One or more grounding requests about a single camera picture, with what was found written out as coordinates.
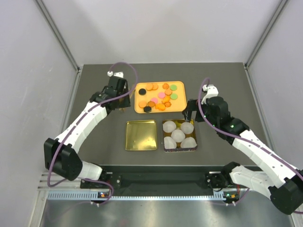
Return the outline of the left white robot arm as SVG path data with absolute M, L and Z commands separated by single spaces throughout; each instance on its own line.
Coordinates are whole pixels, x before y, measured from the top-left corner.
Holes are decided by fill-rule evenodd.
M 93 129 L 116 109 L 130 107 L 127 80 L 122 72 L 108 72 L 109 82 L 96 92 L 84 110 L 70 126 L 55 139 L 44 142 L 45 167 L 66 180 L 91 179 L 96 187 L 107 183 L 107 175 L 100 166 L 82 161 L 78 155 L 83 142 Z

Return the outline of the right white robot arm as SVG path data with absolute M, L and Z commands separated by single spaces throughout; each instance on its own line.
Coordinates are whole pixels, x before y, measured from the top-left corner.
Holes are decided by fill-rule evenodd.
M 282 213 L 302 214 L 303 172 L 269 149 L 242 120 L 232 117 L 227 102 L 216 96 L 190 99 L 182 114 L 186 121 L 196 112 L 195 121 L 206 122 L 218 136 L 245 154 L 261 170 L 258 174 L 231 162 L 221 170 L 221 182 L 226 187 L 235 184 L 252 189 L 268 199 Z

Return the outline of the black sandwich cookie bottom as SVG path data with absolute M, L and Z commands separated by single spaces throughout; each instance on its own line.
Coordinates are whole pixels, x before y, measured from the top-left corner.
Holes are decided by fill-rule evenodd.
M 150 106 L 145 106 L 145 107 L 143 108 L 143 111 L 144 111 L 145 113 L 150 113 L 150 112 L 152 111 L 152 108 L 151 108 Z

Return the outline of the round dotted biscuit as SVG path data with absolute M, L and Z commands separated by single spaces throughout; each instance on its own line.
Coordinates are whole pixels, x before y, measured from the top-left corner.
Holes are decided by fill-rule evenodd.
M 146 101 L 140 101 L 139 104 L 138 104 L 138 106 L 139 106 L 140 108 L 144 108 L 144 107 L 147 106 L 147 102 L 146 102 Z

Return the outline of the chocolate chip cookie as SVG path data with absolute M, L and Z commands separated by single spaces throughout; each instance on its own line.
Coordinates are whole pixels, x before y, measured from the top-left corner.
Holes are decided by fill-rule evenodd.
M 153 101 L 149 101 L 149 102 L 147 103 L 147 105 L 148 105 L 149 107 L 154 107 L 154 106 L 155 106 L 155 103 L 154 103 Z

